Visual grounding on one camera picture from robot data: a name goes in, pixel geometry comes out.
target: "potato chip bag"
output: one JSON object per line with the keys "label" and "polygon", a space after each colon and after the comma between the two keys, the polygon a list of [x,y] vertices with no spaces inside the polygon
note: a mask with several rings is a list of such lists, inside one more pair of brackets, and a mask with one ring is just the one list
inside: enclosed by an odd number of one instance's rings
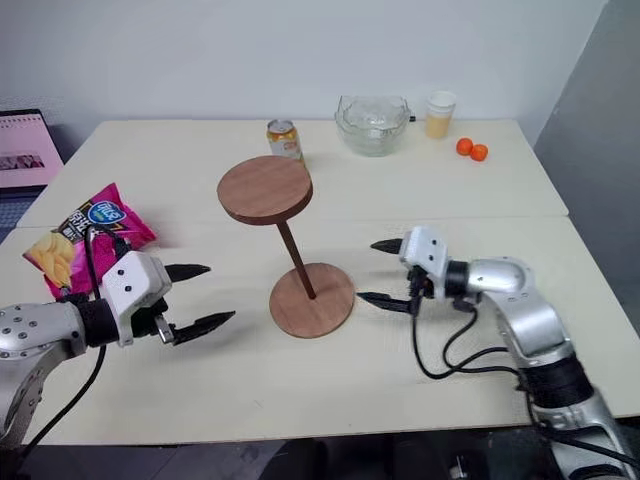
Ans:
{"label": "potato chip bag", "polygon": [[[138,250],[155,240],[151,229],[120,200],[115,183],[82,204],[55,230],[44,235],[23,256],[44,272],[55,298],[91,291],[91,278],[84,250],[84,232],[92,223],[103,225]],[[113,242],[95,230],[91,244],[98,281],[116,263]]]}

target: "small orange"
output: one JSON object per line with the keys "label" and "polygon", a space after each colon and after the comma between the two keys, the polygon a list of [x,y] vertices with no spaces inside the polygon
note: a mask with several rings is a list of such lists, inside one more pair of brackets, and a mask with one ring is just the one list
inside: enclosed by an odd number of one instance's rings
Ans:
{"label": "small orange", "polygon": [[486,145],[482,145],[478,143],[474,145],[471,149],[471,158],[473,158],[476,162],[483,162],[485,158],[489,155],[489,149]]}
{"label": "small orange", "polygon": [[456,143],[456,152],[460,155],[469,155],[471,153],[471,149],[473,148],[473,142],[470,138],[462,137]]}

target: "white table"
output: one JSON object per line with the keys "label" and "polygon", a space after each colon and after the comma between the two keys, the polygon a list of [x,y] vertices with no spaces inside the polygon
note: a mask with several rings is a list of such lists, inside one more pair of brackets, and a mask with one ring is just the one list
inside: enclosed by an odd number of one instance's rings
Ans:
{"label": "white table", "polygon": [[[514,120],[456,121],[443,140],[410,124],[383,158],[352,153],[333,121],[296,121],[314,183],[304,215],[316,220],[413,220],[566,215],[567,209]],[[228,220],[216,186],[235,164],[269,154],[266,121],[105,122],[18,226],[57,226],[115,181],[147,222]],[[468,136],[489,146],[484,163],[455,152]]]}
{"label": "white table", "polygon": [[[405,271],[396,258],[368,245],[416,223],[439,228],[456,258],[525,260],[614,415],[640,414],[640,384],[633,381],[640,340],[567,218],[339,222],[308,217],[304,212],[291,221],[305,261],[343,268],[359,291],[406,294]],[[401,314],[357,300],[347,322],[326,337],[300,340],[281,332],[270,318],[268,297],[291,265],[272,229],[231,219],[163,222],[155,228],[161,241],[150,251],[164,262],[213,267],[208,275],[174,286],[166,297],[169,318],[184,325],[228,309],[236,309],[236,317],[178,347],[158,338],[136,340],[126,349],[110,347],[98,381],[45,443],[170,444],[527,422],[522,394],[507,374],[424,378],[410,350],[409,319]],[[49,299],[37,271],[20,258],[44,231],[17,229],[0,247],[0,305]],[[420,343],[434,369],[444,339],[464,320],[447,306],[424,302]],[[495,344],[500,344],[495,319],[485,306],[453,356]],[[27,439],[85,381],[95,354],[52,373]]]}

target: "black cable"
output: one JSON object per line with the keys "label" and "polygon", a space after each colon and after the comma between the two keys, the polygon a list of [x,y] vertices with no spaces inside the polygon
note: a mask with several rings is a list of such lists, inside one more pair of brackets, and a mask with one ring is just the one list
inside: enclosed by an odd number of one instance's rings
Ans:
{"label": "black cable", "polygon": [[[458,330],[453,335],[451,335],[449,340],[447,340],[447,343],[445,343],[444,348],[442,349],[442,361],[449,368],[454,368],[454,365],[452,365],[451,362],[449,362],[449,358],[448,358],[449,348],[451,348],[451,345],[453,345],[453,342],[455,342],[458,338],[460,338],[464,333],[469,331],[471,327],[473,327],[476,324],[476,321],[478,320],[478,309],[476,307],[471,307],[471,312],[472,312],[471,320],[469,320],[469,322],[467,322],[460,330]],[[509,350],[507,350],[506,347],[490,347],[490,348],[485,348],[484,350],[480,350],[476,354],[472,355],[472,357],[474,357],[474,360],[475,360],[477,358],[480,358],[484,355],[488,355],[490,353],[504,353],[508,351]],[[515,369],[511,367],[502,366],[502,365],[489,366],[489,367],[475,367],[475,368],[459,368],[457,369],[457,371],[460,373],[509,372],[514,374],[515,376],[518,376],[518,372]]]}
{"label": "black cable", "polygon": [[[93,295],[95,297],[96,300],[100,299],[100,289],[98,288],[98,278],[96,276],[96,269],[95,269],[95,265],[93,263],[93,251],[91,248],[91,230],[100,230],[101,232],[106,233],[107,235],[109,235],[113,240],[114,240],[114,247],[115,244],[118,240],[120,240],[120,237],[118,237],[115,233],[113,233],[111,230],[109,230],[108,228],[102,226],[102,225],[97,225],[97,224],[91,224],[89,225],[86,230],[84,231],[84,251],[85,251],[85,255],[87,258],[87,268],[89,269],[89,277],[91,278],[91,287],[93,290]],[[20,453],[20,460],[21,460],[21,464],[24,464],[24,462],[26,461],[27,457],[31,454],[31,452],[33,451],[33,449],[36,447],[36,445],[38,443],[40,443],[40,441],[51,431],[51,429],[53,427],[55,427],[57,425],[57,423],[62,420],[62,418],[69,413],[69,411],[76,406],[76,404],[80,401],[80,399],[84,396],[85,393],[87,393],[87,390],[89,390],[89,387],[91,387],[91,385],[93,384],[93,382],[95,382],[98,373],[100,373],[100,369],[102,368],[102,364],[104,363],[104,357],[107,353],[107,346],[106,345],[102,345],[100,347],[100,350],[98,352],[98,359],[96,360],[96,365],[95,367],[93,367],[93,371],[91,372],[91,375],[89,375],[89,378],[87,379],[87,381],[84,383],[84,385],[82,385],[82,388],[80,388],[80,390],[78,391],[78,393],[75,394],[75,396],[71,399],[71,401],[69,403],[67,403],[67,405],[64,406],[64,408],[62,410],[60,410],[57,415],[55,417],[53,417],[49,423],[47,423],[42,430],[40,430],[35,437],[33,437],[33,439],[31,439],[31,441],[29,442],[29,444],[22,450],[22,452]]]}
{"label": "black cable", "polygon": [[[475,325],[476,321],[478,320],[478,310],[473,307],[473,309],[471,310],[473,312],[473,315],[471,317],[471,320],[469,320],[469,322],[467,322],[467,324],[465,324],[460,330],[456,331],[445,343],[444,348],[442,349],[442,360],[444,361],[445,365],[447,365],[447,367],[449,367],[449,370],[446,370],[442,373],[433,373],[430,372],[427,367],[424,365],[422,358],[420,357],[420,350],[418,348],[418,340],[417,340],[417,315],[412,315],[411,317],[411,340],[412,340],[412,344],[413,344],[413,354],[416,357],[416,362],[418,363],[418,366],[420,367],[420,370],[422,371],[422,373],[424,373],[427,377],[431,378],[432,380],[441,380],[443,378],[447,378],[451,375],[453,375],[454,373],[484,373],[484,372],[495,372],[495,371],[501,371],[501,372],[509,372],[509,373],[513,373],[514,375],[516,375],[518,378],[520,377],[520,375],[518,374],[518,372],[510,367],[506,367],[506,366],[492,366],[492,367],[477,367],[477,368],[463,368],[465,365],[473,362],[474,360],[487,355],[489,353],[498,353],[498,352],[506,352],[508,351],[506,348],[504,347],[490,347],[490,348],[485,348],[484,350],[480,350],[479,352],[474,353],[473,355],[471,355],[470,357],[464,359],[463,361],[461,361],[460,363],[457,363],[455,365],[451,364],[447,358],[447,354],[449,351],[449,348],[451,347],[451,345],[453,344],[453,342],[455,342],[461,335],[463,335],[465,332],[467,332],[471,327],[473,327],[473,325]],[[632,458],[628,455],[625,455],[623,453],[620,452],[616,452],[615,450],[610,450],[608,448],[604,448],[601,447],[599,445],[593,445],[591,443],[587,443],[587,442],[583,442],[580,440],[576,440],[575,438],[572,438],[570,435],[568,435],[567,433],[564,432],[558,432],[555,430],[551,430],[549,428],[546,427],[542,427],[540,424],[538,424],[538,422],[535,421],[534,415],[533,415],[533,409],[532,409],[532,402],[531,402],[531,396],[529,394],[529,392],[525,391],[525,401],[526,401],[526,406],[527,406],[527,413],[529,415],[529,420],[531,421],[531,424],[533,425],[533,427],[536,429],[536,431],[543,436],[544,438],[547,438],[548,440],[554,441],[554,442],[558,442],[558,443],[563,443],[565,445],[569,445],[571,447],[575,447],[575,448],[581,448],[583,450],[588,450],[594,453],[598,453],[600,455],[604,455],[606,457],[609,458],[613,458],[614,460],[618,460],[619,462],[623,462],[626,463],[628,465],[631,465],[633,468],[635,468],[638,472],[640,472],[640,461],[636,460],[635,458]]]}
{"label": "black cable", "polygon": [[[471,320],[464,327],[462,327],[460,330],[458,330],[456,333],[454,333],[451,336],[451,338],[447,341],[447,343],[445,344],[445,349],[443,349],[443,358],[446,357],[446,351],[449,349],[451,344],[458,337],[460,337],[460,335],[462,335],[463,333],[468,331],[475,324],[476,320],[478,319],[478,310],[474,307],[472,312],[473,312],[473,316],[472,316]],[[417,315],[412,315],[411,316],[411,342],[412,342],[412,345],[413,345],[413,355],[415,356],[416,362],[418,363],[418,367],[420,367],[420,370],[422,371],[422,373],[424,373],[430,379],[432,379],[432,380],[442,380],[443,378],[447,378],[447,377],[453,375],[454,373],[486,373],[486,372],[508,372],[508,373],[514,374],[516,377],[519,377],[518,372],[516,370],[514,370],[511,367],[506,367],[506,366],[502,366],[502,365],[496,365],[496,366],[491,366],[491,367],[478,367],[478,368],[473,368],[473,369],[471,369],[471,368],[470,369],[463,368],[466,365],[468,365],[469,363],[477,360],[478,358],[480,358],[480,357],[482,357],[484,355],[488,355],[490,353],[497,353],[497,352],[505,351],[506,349],[504,349],[504,347],[485,348],[484,350],[480,350],[479,352],[474,353],[473,355],[465,358],[464,360],[462,360],[461,362],[459,362],[459,363],[457,363],[455,365],[450,364],[445,359],[445,363],[446,363],[447,367],[449,367],[449,370],[445,370],[444,372],[441,372],[441,373],[434,373],[434,372],[429,371],[429,369],[427,369],[427,367],[424,365],[424,362],[422,361],[422,358],[420,356],[420,349],[418,347],[417,324],[418,324]]]}
{"label": "black cable", "polygon": [[[447,377],[453,375],[454,373],[464,373],[462,371],[462,367],[468,365],[469,363],[473,362],[474,360],[477,360],[478,358],[480,358],[483,355],[486,355],[488,353],[494,353],[492,349],[481,350],[479,352],[474,353],[470,357],[465,358],[460,363],[452,365],[451,367],[449,367],[449,370],[445,370],[442,373],[430,372],[427,369],[427,367],[424,365],[424,362],[422,361],[422,358],[420,357],[420,349],[418,347],[418,338],[417,338],[418,337],[418,335],[417,335],[417,324],[418,324],[417,315],[412,315],[411,316],[411,342],[413,344],[413,355],[415,356],[416,362],[418,363],[418,366],[420,367],[420,370],[422,371],[422,373],[424,373],[427,377],[429,377],[432,380],[442,380],[443,378],[447,378]],[[510,368],[510,367],[495,366],[495,367],[484,367],[484,368],[490,368],[491,370],[489,370],[489,371],[493,371],[493,372],[509,372],[509,373],[513,373],[516,376],[518,376],[518,372],[515,371],[513,368]]]}
{"label": "black cable", "polygon": [[640,472],[640,461],[636,460],[629,455],[625,455],[624,453],[616,452],[615,450],[610,450],[608,448],[601,447],[599,445],[594,445],[592,443],[583,442],[581,440],[576,440],[571,437],[570,433],[559,432],[556,430],[551,430],[550,428],[541,426],[533,416],[533,408],[531,395],[529,392],[524,393],[525,402],[527,405],[527,414],[529,415],[529,420],[533,425],[533,428],[542,435],[544,438],[551,440],[553,442],[564,443],[565,445],[569,445],[575,448],[581,448],[583,450],[588,450],[590,452],[598,453],[600,455],[604,455],[605,457],[613,458],[614,460],[618,460],[619,462],[626,463],[635,468],[638,472]]}

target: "glass bowl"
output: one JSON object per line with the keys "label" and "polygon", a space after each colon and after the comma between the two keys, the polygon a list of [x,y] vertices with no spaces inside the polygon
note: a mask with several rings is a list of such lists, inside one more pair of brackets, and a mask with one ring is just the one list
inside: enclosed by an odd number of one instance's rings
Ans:
{"label": "glass bowl", "polygon": [[340,136],[354,152],[383,157],[397,148],[410,116],[402,97],[342,96],[335,119]]}

